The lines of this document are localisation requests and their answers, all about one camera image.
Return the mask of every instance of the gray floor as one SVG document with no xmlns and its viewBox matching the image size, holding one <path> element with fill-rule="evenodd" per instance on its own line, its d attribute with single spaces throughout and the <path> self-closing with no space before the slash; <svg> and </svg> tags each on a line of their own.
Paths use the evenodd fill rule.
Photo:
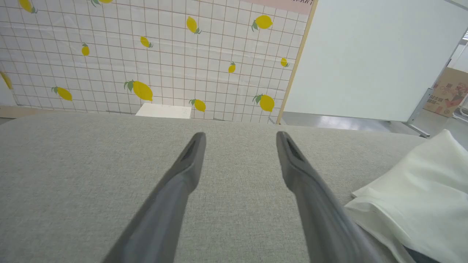
<svg viewBox="0 0 468 263">
<path fill-rule="evenodd" d="M 4 124 L 7 121 L 11 121 L 12 119 L 9 118 L 0 118 L 0 125 Z"/>
<path fill-rule="evenodd" d="M 284 112 L 282 119 L 286 125 L 419 135 L 414 130 L 399 122 L 331 117 L 295 112 Z M 429 133 L 431 136 L 435 136 L 443 129 L 447 129 L 461 145 L 468 149 L 468 124 L 463 121 L 455 118 L 447 118 L 428 110 L 422 110 L 414 121 L 414 125 Z"/>
</svg>

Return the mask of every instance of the cardboard box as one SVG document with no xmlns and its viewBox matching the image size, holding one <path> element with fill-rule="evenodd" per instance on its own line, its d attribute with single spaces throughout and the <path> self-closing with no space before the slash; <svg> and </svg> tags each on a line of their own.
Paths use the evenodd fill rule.
<svg viewBox="0 0 468 263">
<path fill-rule="evenodd" d="M 468 73 L 446 67 L 424 109 L 451 117 L 468 93 Z"/>
</svg>

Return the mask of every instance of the pink sign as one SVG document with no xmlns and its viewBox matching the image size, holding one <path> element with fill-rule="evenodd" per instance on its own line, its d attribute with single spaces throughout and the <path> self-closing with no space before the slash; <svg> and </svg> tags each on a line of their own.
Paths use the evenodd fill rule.
<svg viewBox="0 0 468 263">
<path fill-rule="evenodd" d="M 309 15 L 313 0 L 243 0 L 252 4 L 274 7 L 282 10 L 292 11 L 299 14 Z"/>
</svg>

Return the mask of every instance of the lemon pattern wallpaper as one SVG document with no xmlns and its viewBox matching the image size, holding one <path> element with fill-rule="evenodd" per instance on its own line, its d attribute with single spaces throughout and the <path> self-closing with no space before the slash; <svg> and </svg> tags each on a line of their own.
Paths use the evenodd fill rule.
<svg viewBox="0 0 468 263">
<path fill-rule="evenodd" d="M 23 107 L 275 123 L 308 16 L 252 2 L 0 0 L 0 73 Z"/>
</svg>

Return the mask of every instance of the wooden frame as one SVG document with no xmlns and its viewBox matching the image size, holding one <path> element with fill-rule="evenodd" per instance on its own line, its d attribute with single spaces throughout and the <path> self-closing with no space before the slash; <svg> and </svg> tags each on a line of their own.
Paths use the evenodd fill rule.
<svg viewBox="0 0 468 263">
<path fill-rule="evenodd" d="M 296 75 L 296 70 L 297 70 L 297 67 L 299 65 L 300 57 L 302 55 L 302 50 L 304 50 L 304 45 L 306 44 L 306 39 L 307 39 L 307 36 L 309 34 L 310 25 L 312 24 L 312 18 L 314 17 L 315 9 L 317 8 L 318 2 L 319 2 L 319 0 L 314 0 L 314 3 L 312 4 L 312 9 L 310 10 L 309 19 L 307 20 L 306 30 L 304 31 L 304 36 L 303 36 L 302 41 L 300 43 L 299 51 L 297 53 L 296 62 L 294 63 L 294 67 L 292 68 L 291 78 L 289 79 L 288 87 L 286 88 L 285 97 L 283 98 L 283 104 L 281 105 L 281 109 L 279 110 L 278 119 L 276 120 L 276 124 L 280 124 L 281 117 L 283 117 L 283 111 L 285 110 L 286 101 L 288 99 L 289 91 L 291 90 L 291 86 L 293 85 L 292 83 L 293 83 L 293 80 L 294 80 L 294 76 Z"/>
<path fill-rule="evenodd" d="M 0 118 L 17 119 L 24 116 L 41 114 L 41 113 L 54 113 L 54 112 L 71 112 L 63 110 L 44 110 L 20 106 L 0 106 Z"/>
</svg>

